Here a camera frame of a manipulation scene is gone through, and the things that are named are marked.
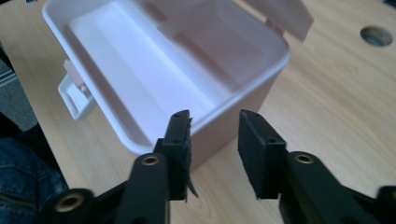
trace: wooden table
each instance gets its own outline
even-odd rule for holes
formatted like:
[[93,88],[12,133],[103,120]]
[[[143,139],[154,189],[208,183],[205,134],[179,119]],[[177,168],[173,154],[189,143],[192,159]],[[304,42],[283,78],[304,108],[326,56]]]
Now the wooden table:
[[[396,10],[375,0],[304,0],[315,18],[301,43],[286,35],[291,60],[261,113],[290,151],[320,157],[346,186],[375,196],[396,185],[396,43],[373,47],[366,25],[396,38]],[[125,180],[135,156],[96,108],[73,121],[57,86],[66,55],[44,23],[45,0],[0,6],[3,42],[35,114],[71,188],[100,194]],[[192,172],[200,194],[172,203],[173,223],[279,223],[277,201],[256,201],[236,140]]]

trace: desk grommet hole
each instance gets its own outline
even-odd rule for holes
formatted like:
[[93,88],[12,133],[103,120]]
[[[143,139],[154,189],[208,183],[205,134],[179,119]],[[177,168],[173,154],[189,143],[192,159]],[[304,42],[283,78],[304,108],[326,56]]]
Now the desk grommet hole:
[[376,47],[386,47],[393,42],[392,34],[380,26],[366,26],[361,29],[361,38]]

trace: gray floor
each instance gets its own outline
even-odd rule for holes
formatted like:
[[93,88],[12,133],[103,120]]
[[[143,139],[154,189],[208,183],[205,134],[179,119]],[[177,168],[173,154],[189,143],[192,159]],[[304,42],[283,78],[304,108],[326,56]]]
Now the gray floor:
[[[9,68],[0,61],[0,77]],[[1,82],[0,112],[14,121],[21,130],[26,131],[37,124],[35,113],[24,94],[17,77],[8,74],[7,81]]]

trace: blue jeans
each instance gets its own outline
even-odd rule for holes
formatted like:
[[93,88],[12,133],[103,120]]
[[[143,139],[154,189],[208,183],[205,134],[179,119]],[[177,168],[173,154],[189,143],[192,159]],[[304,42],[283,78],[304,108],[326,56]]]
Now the blue jeans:
[[28,146],[0,138],[0,224],[32,223],[45,202],[66,189],[62,175]]

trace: white plastic box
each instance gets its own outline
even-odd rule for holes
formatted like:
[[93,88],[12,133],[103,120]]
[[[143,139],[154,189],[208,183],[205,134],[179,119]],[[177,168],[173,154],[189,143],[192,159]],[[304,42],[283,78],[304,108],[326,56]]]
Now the white plastic box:
[[53,0],[43,15],[133,153],[151,152],[170,116],[190,110],[192,166],[236,137],[239,110],[260,108],[290,56],[229,0]]

